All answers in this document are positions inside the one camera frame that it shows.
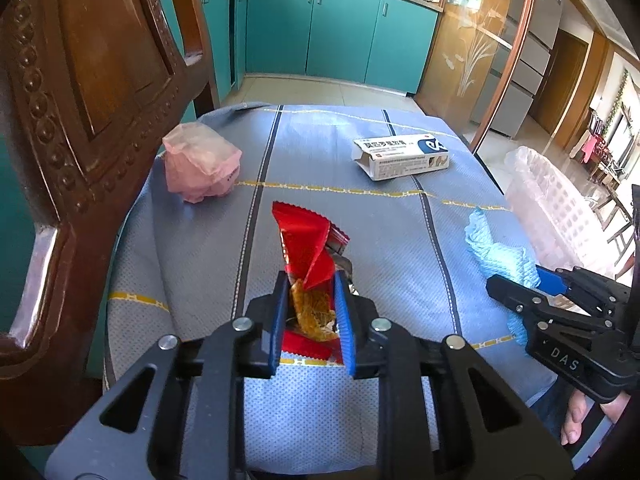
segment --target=doorway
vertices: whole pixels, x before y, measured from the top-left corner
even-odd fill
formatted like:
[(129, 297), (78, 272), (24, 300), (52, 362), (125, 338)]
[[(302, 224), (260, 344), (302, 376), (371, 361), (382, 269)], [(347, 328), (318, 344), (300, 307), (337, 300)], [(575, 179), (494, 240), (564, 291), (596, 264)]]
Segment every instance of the doorway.
[(529, 109), (529, 115), (549, 135), (556, 130), (574, 93), (588, 49), (589, 45), (585, 41), (562, 29), (558, 30), (551, 58), (540, 83), (540, 91)]

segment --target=wooden cabinet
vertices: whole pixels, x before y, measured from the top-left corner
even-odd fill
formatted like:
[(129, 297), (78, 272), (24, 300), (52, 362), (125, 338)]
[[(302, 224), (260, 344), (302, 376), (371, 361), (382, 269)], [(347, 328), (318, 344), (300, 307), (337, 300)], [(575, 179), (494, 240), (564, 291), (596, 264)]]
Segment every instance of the wooden cabinet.
[(209, 28), (216, 85), (220, 102), (231, 91), (229, 0), (204, 0), (204, 16)]
[[(178, 50), (180, 50), (180, 54), (184, 56), (184, 44), (182, 43), (180, 27), (178, 27), (178, 17), (175, 15), (174, 1), (160, 0), (160, 5), (162, 6), (162, 13), (164, 14), (164, 19), (166, 20), (166, 24), (169, 26), (169, 30), (171, 30), (171, 34), (173, 35), (175, 43), (178, 46)], [(182, 116), (182, 119), (180, 120), (180, 122), (189, 123), (195, 120), (196, 120), (196, 111), (195, 111), (195, 108), (193, 107), (193, 102), (191, 102), (187, 106), (187, 109), (184, 111), (184, 115)]]
[(305, 75), (314, 0), (249, 0), (247, 72)]
[(246, 72), (246, 7), (247, 0), (236, 0), (234, 46), (236, 54), (236, 89), (242, 86)]
[(306, 74), (364, 83), (380, 0), (314, 0)]
[(416, 93), (438, 13), (402, 0), (380, 0), (365, 83)]

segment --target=tile floor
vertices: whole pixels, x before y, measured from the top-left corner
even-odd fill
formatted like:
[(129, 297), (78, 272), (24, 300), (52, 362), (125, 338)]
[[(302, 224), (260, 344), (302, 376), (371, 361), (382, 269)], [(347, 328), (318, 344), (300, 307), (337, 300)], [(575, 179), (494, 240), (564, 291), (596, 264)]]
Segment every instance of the tile floor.
[(264, 101), (292, 105), (346, 105), (396, 108), (422, 113), (413, 99), (362, 85), (299, 77), (247, 76), (239, 91), (227, 96), (224, 105)]
[[(464, 134), (464, 137), (471, 141), (476, 126), (470, 124), (469, 129), (469, 133)], [(489, 131), (480, 145), (478, 153), (503, 191), (509, 187), (512, 179), (509, 168), (504, 163), (504, 157), (520, 146), (527, 146), (545, 155), (556, 168), (572, 181), (583, 196), (596, 202), (601, 199), (606, 190), (602, 186), (590, 182), (589, 173), (584, 167), (578, 161), (569, 158), (569, 155), (559, 146), (549, 143), (549, 140), (549, 134), (533, 118), (527, 116), (513, 139)]]

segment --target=laundry basket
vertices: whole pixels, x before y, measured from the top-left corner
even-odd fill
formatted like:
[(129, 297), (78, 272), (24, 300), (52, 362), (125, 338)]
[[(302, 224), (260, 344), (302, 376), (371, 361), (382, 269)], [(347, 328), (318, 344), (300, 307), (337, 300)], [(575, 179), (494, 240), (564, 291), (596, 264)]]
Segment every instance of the laundry basket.
[(574, 184), (548, 158), (526, 146), (508, 153), (504, 162), (513, 174), (506, 199), (540, 265), (548, 269), (579, 266), (612, 278), (614, 254)]

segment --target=snack wrapper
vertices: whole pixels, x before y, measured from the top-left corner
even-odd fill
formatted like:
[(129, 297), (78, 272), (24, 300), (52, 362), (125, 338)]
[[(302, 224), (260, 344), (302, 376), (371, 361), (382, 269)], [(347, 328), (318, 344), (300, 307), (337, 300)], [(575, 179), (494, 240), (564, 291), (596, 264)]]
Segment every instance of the snack wrapper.
[(334, 274), (345, 270), (351, 277), (351, 263), (342, 256), (349, 237), (308, 209), (274, 202), (271, 211), (280, 229), (293, 306), (282, 349), (324, 360), (333, 355), (340, 361)]

